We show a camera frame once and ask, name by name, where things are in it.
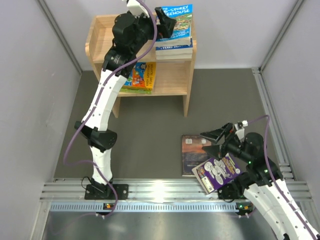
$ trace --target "gray wall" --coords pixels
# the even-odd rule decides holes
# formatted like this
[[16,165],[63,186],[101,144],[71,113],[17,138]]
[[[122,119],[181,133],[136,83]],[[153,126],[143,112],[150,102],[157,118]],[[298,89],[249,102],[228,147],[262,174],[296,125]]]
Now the gray wall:
[[307,0],[264,76],[297,176],[320,212],[320,1]]
[[[45,0],[83,70],[92,70],[85,42],[95,15],[121,14],[121,0]],[[193,4],[197,34],[195,67],[261,65],[296,0],[145,0],[158,6]]]
[[0,239],[29,239],[79,74],[35,0],[1,1]]

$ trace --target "purple cable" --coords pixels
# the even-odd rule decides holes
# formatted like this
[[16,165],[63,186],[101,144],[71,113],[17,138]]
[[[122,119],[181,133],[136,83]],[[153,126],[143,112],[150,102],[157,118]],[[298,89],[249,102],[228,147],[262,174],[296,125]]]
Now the purple cable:
[[[151,45],[148,47],[148,49],[142,54],[140,55],[139,57],[137,57],[136,59],[130,61],[130,62],[127,62],[126,64],[118,67],[116,70],[114,70],[106,79],[105,81],[103,82],[103,86],[106,86],[107,82],[109,81],[109,79],[114,76],[117,72],[119,72],[121,69],[124,69],[125,67],[131,65],[131,64],[134,64],[136,62],[138,62],[140,59],[142,59],[145,55],[147,55],[151,49],[153,48],[153,46],[155,45],[155,42],[157,40],[157,35],[158,35],[158,30],[157,30],[157,23],[156,23],[156,19],[152,13],[152,11],[150,10],[150,8],[148,8],[148,6],[142,2],[142,0],[136,0],[139,4],[141,4],[145,9],[146,11],[148,12],[151,20],[152,20],[152,24],[153,24],[153,29],[154,29],[154,33],[153,33],[153,39],[152,39],[152,43]],[[94,102],[95,105],[98,104],[99,100],[100,100],[100,97],[102,95],[102,92],[105,88],[101,88],[99,93],[98,93],[98,96]],[[96,107],[94,106],[90,112],[90,114],[88,115],[88,117],[82,122],[82,124],[80,125],[80,127],[75,131],[73,137],[71,138],[65,152],[64,152],[64,155],[63,155],[63,164],[64,165],[67,165],[67,166],[70,166],[70,167],[74,167],[74,166],[77,166],[79,164],[92,164],[96,167],[96,170],[98,171],[98,173],[100,174],[100,176],[103,178],[103,180],[108,184],[108,186],[112,189],[113,193],[114,193],[114,196],[115,196],[115,202],[114,202],[114,206],[113,208],[111,209],[111,211],[109,212],[108,215],[106,215],[105,217],[110,217],[115,209],[116,209],[116,206],[117,206],[117,203],[118,203],[118,195],[117,195],[117,192],[116,190],[114,189],[114,187],[109,183],[109,181],[105,178],[105,176],[102,174],[102,172],[100,171],[99,167],[97,166],[97,164],[91,160],[80,160],[78,162],[73,162],[73,163],[68,163],[67,162],[67,158],[68,158],[68,155],[69,155],[69,152],[70,152],[70,149],[72,147],[72,145],[74,144],[74,141],[76,139],[76,137],[79,135],[79,133],[81,132],[82,128],[85,126],[85,124],[87,123],[87,121],[89,120],[89,118],[93,115],[94,111],[96,110]],[[89,215],[96,215],[94,212],[90,212],[90,213],[85,213],[79,217],[77,217],[76,219],[74,219],[72,222],[68,223],[65,227],[63,227],[61,230],[59,230],[58,232],[54,232],[53,231],[53,227],[52,227],[52,222],[50,221],[50,229],[51,229],[51,233],[53,235],[59,235],[62,231],[64,231],[66,228],[68,228],[70,225],[74,224],[77,220],[79,220],[80,218],[82,217],[85,217],[85,216],[89,216]]]
[[[293,211],[296,210],[296,208],[293,206],[292,203],[290,203],[289,199],[286,197],[286,195],[283,193],[283,191],[281,190],[281,188],[279,187],[279,185],[276,182],[276,178],[274,176],[274,174],[272,173],[271,167],[270,167],[270,163],[268,160],[268,154],[267,154],[267,138],[268,138],[268,129],[269,129],[269,123],[270,123],[270,116],[269,115],[263,115],[261,117],[258,117],[255,120],[249,121],[248,124],[252,124],[260,119],[263,118],[267,118],[267,122],[266,122],[266,126],[265,126],[265,131],[264,131],[264,142],[263,142],[263,151],[264,151],[264,160],[265,160],[265,164],[266,167],[268,168],[270,177],[274,183],[274,186],[276,187],[276,189],[279,191],[279,193],[281,194],[281,196],[284,198],[284,200],[289,204],[289,206],[291,207],[291,209]],[[302,222],[302,224],[304,225],[304,227],[308,230],[308,232],[310,233],[310,235],[312,236],[312,238],[314,240],[317,240],[317,237],[314,235],[314,233],[312,232],[311,228],[308,226],[308,224],[304,221],[304,219],[301,217],[301,215],[299,214],[299,212],[295,212],[296,216],[298,217],[298,219]]]

